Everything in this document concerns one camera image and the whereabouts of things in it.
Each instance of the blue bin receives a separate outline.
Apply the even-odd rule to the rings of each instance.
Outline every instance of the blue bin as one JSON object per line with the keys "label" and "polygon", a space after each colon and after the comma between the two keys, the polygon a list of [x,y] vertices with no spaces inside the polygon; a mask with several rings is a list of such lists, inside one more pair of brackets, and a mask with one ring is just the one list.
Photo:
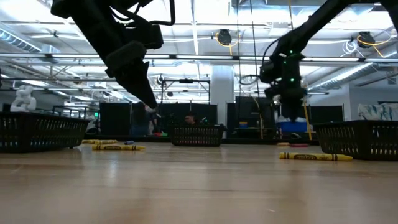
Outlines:
{"label": "blue bin", "polygon": [[304,133],[307,132],[307,122],[279,122],[277,127],[282,129],[283,133]]}

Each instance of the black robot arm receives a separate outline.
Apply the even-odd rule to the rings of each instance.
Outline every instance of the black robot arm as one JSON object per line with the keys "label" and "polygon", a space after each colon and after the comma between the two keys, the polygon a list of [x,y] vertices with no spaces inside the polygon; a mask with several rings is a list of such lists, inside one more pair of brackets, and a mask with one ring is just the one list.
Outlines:
{"label": "black robot arm", "polygon": [[270,61],[261,66],[260,80],[271,85],[265,90],[268,98],[280,95],[280,102],[289,108],[292,121],[296,120],[306,94],[301,87],[300,61],[305,58],[301,51],[308,41],[350,4],[377,2],[386,8],[398,28],[398,1],[327,0],[307,22],[278,39]]}
{"label": "black robot arm", "polygon": [[[137,12],[151,1],[54,0],[51,13],[65,19],[71,17],[107,66],[108,76],[155,108],[157,103],[147,79],[149,62],[144,63],[143,59],[147,49],[158,49],[163,45],[159,25],[175,23],[175,6],[174,0],[169,0],[171,21],[147,21]],[[136,4],[135,12],[128,11]],[[115,17],[126,23],[116,21]]]}

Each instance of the black plastic basket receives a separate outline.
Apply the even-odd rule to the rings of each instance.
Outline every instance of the black plastic basket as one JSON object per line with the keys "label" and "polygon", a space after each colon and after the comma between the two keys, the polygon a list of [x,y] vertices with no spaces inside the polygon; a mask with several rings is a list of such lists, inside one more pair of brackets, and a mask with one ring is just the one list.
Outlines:
{"label": "black plastic basket", "polygon": [[37,113],[0,113],[0,152],[25,153],[75,147],[88,121]]}
{"label": "black plastic basket", "polygon": [[315,125],[322,151],[355,159],[398,160],[397,121],[348,121]]}
{"label": "black plastic basket", "polygon": [[170,137],[174,146],[218,147],[224,131],[224,126],[174,126]]}

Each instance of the white pillar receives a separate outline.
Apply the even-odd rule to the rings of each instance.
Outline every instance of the white pillar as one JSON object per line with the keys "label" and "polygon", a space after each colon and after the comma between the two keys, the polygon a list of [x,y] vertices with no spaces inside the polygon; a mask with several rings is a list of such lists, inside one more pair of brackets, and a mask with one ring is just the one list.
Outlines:
{"label": "white pillar", "polygon": [[226,126],[226,104],[234,102],[232,66],[215,65],[210,80],[210,103],[218,105],[218,123]]}

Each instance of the table surface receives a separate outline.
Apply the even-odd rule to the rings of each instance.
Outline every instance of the table surface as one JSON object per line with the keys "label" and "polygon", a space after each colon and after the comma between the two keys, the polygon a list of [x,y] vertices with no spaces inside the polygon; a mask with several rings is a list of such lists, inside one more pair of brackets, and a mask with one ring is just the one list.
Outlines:
{"label": "table surface", "polygon": [[398,222],[398,162],[277,158],[318,147],[142,145],[0,154],[1,223]]}

